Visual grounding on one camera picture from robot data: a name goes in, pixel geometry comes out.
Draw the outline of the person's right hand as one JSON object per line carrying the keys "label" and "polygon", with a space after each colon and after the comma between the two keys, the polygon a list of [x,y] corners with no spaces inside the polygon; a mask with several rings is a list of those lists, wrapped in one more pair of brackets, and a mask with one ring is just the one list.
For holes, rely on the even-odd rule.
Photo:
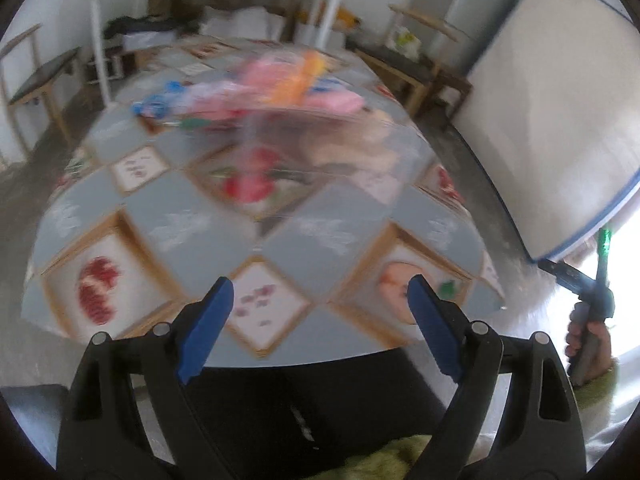
{"label": "person's right hand", "polygon": [[603,376],[613,365],[608,328],[603,321],[589,321],[589,313],[588,304],[578,302],[567,326],[565,355],[570,361],[567,375],[574,387]]}

